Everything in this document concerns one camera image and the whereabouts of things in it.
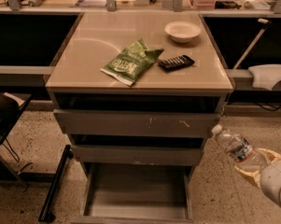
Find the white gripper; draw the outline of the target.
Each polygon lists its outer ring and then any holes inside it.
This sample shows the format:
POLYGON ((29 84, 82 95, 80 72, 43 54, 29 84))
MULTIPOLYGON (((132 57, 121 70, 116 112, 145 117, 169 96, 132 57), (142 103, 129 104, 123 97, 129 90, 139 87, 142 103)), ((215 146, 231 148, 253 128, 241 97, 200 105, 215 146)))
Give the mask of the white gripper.
POLYGON ((281 207, 281 155, 267 148, 259 152, 271 163, 262 172, 248 172, 237 166, 234 169, 253 187, 261 188, 264 195, 281 207))

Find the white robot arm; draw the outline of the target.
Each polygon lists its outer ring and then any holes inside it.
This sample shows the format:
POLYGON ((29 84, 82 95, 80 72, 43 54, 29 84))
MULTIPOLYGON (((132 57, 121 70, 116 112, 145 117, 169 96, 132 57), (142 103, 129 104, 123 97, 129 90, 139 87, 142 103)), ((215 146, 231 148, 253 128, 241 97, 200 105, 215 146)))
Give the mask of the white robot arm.
POLYGON ((270 164, 261 172, 247 172, 235 166, 240 176, 281 208, 281 155, 270 149, 260 148, 270 164))

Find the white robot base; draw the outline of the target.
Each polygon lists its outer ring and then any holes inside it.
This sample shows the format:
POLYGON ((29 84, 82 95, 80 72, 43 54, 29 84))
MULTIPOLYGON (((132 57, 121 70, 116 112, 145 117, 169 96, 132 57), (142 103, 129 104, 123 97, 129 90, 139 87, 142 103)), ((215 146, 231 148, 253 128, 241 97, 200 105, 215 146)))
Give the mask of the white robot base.
POLYGON ((253 77, 253 88, 271 91, 281 81, 281 64, 251 66, 248 68, 248 71, 253 77))

